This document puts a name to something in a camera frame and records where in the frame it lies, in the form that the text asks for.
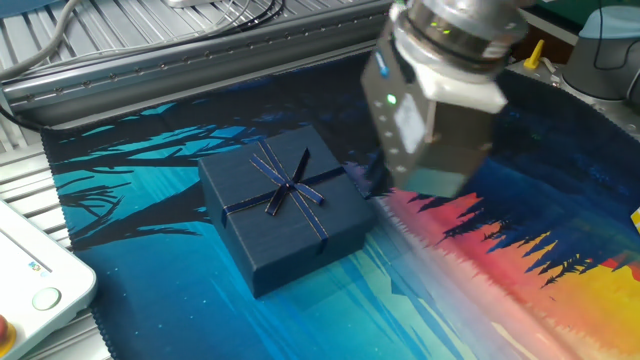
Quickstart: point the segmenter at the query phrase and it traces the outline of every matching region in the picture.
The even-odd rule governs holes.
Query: mouse pad
[[[197,160],[311,124],[366,185],[377,150],[366,60],[43,133],[113,358],[640,356],[640,147],[510,72],[492,155],[459,197],[387,189],[364,250],[253,299],[209,224]]]

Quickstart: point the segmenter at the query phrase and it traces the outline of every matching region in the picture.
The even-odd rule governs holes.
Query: ribbon bow
[[[309,163],[309,159],[311,158],[311,153],[307,148],[304,150],[302,158],[300,159],[298,167],[293,173],[293,176],[289,177],[269,144],[267,144],[262,139],[258,141],[258,144],[267,157],[267,160],[271,163],[271,166],[267,165],[255,154],[253,154],[253,156],[251,157],[251,163],[263,174],[265,174],[271,181],[278,185],[278,188],[274,191],[270,191],[268,193],[241,201],[237,204],[225,206],[222,212],[222,224],[226,225],[227,217],[229,215],[264,203],[266,201],[269,201],[269,205],[267,206],[265,212],[271,216],[275,216],[287,195],[291,195],[293,201],[296,203],[296,205],[298,205],[300,211],[302,211],[311,227],[313,227],[318,237],[320,237],[322,245],[319,252],[322,252],[322,250],[326,246],[327,240],[329,239],[329,235],[327,234],[324,227],[322,227],[320,220],[318,220],[313,211],[311,211],[311,208],[309,207],[307,202],[304,201],[302,195],[304,195],[314,203],[322,205],[322,203],[324,202],[324,197],[317,191],[313,190],[310,186],[344,174],[344,168],[340,166],[338,168],[302,180],[304,171],[307,167],[307,164]]]

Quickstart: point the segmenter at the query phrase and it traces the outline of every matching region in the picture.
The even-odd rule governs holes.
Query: orange sky print
[[[412,193],[395,192],[385,204],[410,233],[421,238],[425,247],[437,249],[445,258],[458,259],[450,264],[452,272],[459,270],[456,268],[460,262],[474,265],[476,273],[457,278],[459,286],[473,288],[468,296],[481,296],[486,289],[499,287],[508,298],[503,299],[504,304],[493,303],[493,311],[509,301],[517,302],[522,311],[534,314],[542,326],[550,329],[554,341],[568,347],[568,352],[577,358],[640,359],[640,282],[634,279],[635,265],[612,271],[623,260],[612,259],[584,274],[570,273],[545,285],[551,276],[562,271],[562,265],[542,275],[538,274],[539,269],[527,270],[557,243],[539,253],[524,255],[551,234],[544,233],[521,246],[491,251],[500,239],[500,236],[498,240],[487,239],[487,235],[500,230],[500,223],[494,223],[443,241],[447,231],[469,219],[471,215],[460,216],[481,199],[469,194],[420,212],[425,204],[436,199],[411,201],[415,198]],[[478,286],[479,275],[484,277],[484,290]],[[512,324],[509,332],[518,333],[517,327]],[[536,335],[524,331],[513,337],[523,344],[527,342],[524,338],[531,336]]]

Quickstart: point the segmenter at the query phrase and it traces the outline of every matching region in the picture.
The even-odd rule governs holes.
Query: white device
[[[0,360],[18,360],[89,306],[95,272],[0,201]]]

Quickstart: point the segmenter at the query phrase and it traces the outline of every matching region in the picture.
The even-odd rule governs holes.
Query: white label
[[[398,130],[400,131],[400,138],[404,144],[405,150],[409,154],[413,154],[420,142],[424,140],[426,127],[424,120],[420,116],[416,102],[410,94],[406,94],[400,107],[393,116]]]

